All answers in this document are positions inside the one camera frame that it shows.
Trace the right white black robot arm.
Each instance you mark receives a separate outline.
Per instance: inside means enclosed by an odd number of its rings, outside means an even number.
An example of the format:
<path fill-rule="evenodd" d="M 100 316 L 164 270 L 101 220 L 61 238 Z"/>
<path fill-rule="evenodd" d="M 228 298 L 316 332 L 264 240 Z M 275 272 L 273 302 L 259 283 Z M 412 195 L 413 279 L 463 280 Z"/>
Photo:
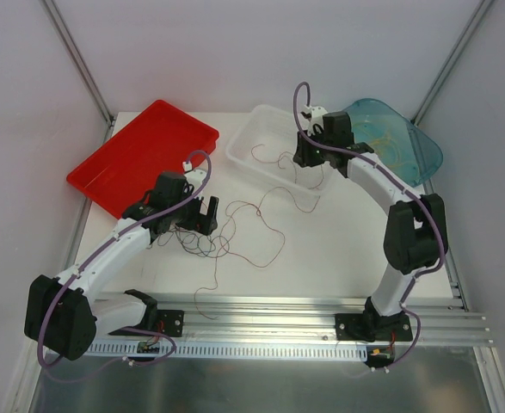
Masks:
<path fill-rule="evenodd" d="M 302 168 L 328 163 L 364 189 L 386 214 L 385 272 L 362 314 L 344 325 L 352 339 L 384 340 L 408 321 L 405 302 L 416 281 L 444 261 L 448 242 L 443 199 L 419 194 L 388 170 L 370 145 L 355 142 L 346 112 L 307 106 L 294 119 L 307 120 L 308 126 L 298 129 L 293 161 Z"/>

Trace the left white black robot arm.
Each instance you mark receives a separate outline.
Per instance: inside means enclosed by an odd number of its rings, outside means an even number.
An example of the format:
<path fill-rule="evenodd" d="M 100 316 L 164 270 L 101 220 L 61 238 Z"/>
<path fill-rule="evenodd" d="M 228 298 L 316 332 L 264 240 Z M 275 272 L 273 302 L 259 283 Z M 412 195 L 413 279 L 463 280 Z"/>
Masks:
<path fill-rule="evenodd" d="M 116 299 L 98 300 L 103 288 L 136 255 L 177 226 L 201 235 L 217 227 L 219 200 L 203 212 L 206 171 L 166 171 L 141 200 L 130 205 L 96 250 L 53 278 L 38 276 L 30 285 L 24 334 L 74 361 L 98 336 L 132 328 L 140 335 L 157 330 L 157 301 L 130 289 Z"/>

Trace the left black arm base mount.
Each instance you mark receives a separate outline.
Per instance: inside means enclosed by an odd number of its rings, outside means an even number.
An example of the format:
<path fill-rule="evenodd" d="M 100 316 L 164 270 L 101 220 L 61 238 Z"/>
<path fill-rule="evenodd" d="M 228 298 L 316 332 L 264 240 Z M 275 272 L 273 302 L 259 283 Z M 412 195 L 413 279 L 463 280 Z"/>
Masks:
<path fill-rule="evenodd" d="M 116 324 L 109 336 L 154 336 L 155 333 L 169 337 L 181 337 L 185 312 L 182 310 L 147 311 L 144 316 L 130 318 L 130 323 Z"/>

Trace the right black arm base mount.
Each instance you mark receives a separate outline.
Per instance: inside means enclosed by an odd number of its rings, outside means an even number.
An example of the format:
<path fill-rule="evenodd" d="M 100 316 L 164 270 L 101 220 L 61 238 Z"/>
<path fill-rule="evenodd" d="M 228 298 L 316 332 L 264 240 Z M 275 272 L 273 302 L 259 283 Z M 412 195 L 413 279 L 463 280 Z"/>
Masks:
<path fill-rule="evenodd" d="M 344 342 L 411 342 L 410 319 L 403 312 L 369 318 L 362 313 L 335 314 L 336 339 Z"/>

